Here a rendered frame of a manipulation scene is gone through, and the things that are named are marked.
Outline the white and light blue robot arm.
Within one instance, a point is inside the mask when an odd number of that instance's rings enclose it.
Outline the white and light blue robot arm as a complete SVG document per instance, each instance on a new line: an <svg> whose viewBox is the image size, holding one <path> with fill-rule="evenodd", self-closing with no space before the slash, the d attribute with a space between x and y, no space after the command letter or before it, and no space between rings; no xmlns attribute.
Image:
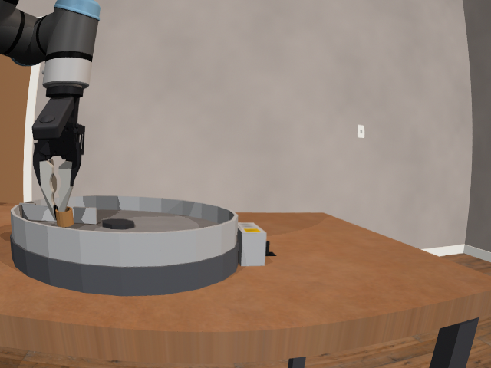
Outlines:
<svg viewBox="0 0 491 368"><path fill-rule="evenodd" d="M0 0L0 54L20 66L45 61L44 88L89 87L99 4L57 0L53 13L37 18L16 9L18 1ZM52 97L32 126L33 139L59 139L73 109L72 96Z"/></svg>

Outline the bronze bushing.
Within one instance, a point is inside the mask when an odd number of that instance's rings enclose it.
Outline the bronze bushing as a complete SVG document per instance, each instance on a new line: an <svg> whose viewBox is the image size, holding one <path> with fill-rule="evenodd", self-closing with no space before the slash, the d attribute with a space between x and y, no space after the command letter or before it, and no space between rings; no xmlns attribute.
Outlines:
<svg viewBox="0 0 491 368"><path fill-rule="evenodd" d="M70 210L70 211L69 211ZM69 227L74 224L73 211L71 207L67 207L65 212L56 211L57 226Z"/></svg>

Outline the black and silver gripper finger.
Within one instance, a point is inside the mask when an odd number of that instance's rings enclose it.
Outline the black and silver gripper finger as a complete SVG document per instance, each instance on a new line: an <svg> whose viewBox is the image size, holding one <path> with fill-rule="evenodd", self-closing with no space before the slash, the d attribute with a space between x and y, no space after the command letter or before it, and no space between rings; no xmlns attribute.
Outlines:
<svg viewBox="0 0 491 368"><path fill-rule="evenodd" d="M74 186L74 180L81 166L81 143L75 142L72 151L67 154L67 158L58 168L58 174L61 178L61 187L58 191L59 203L57 211L65 212L71 192Z"/></svg>
<svg viewBox="0 0 491 368"><path fill-rule="evenodd" d="M34 145L33 167L35 175L48 208L54 220L57 221L55 211L57 205L55 205L54 202L54 193L57 190L57 179L54 175L54 161L53 159L50 159L49 161L46 159L47 155L40 152L38 143L34 143Z"/></svg>

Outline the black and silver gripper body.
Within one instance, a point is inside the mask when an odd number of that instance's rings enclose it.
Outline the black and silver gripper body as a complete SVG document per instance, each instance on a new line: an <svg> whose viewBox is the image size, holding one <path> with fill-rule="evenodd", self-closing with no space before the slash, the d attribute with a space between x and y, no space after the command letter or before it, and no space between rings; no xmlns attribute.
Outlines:
<svg viewBox="0 0 491 368"><path fill-rule="evenodd" d="M83 92L84 88L76 86L53 86L47 88L46 97L52 98L73 96L74 109L72 110L72 113L69 116L59 139L38 140L38 148L41 153L47 155L46 159L51 159L53 156L61 156L62 159L66 159L67 154L69 154L74 148L75 142L81 143L80 151L81 155L84 155L85 126L77 123L79 100L80 97L83 97Z"/></svg>

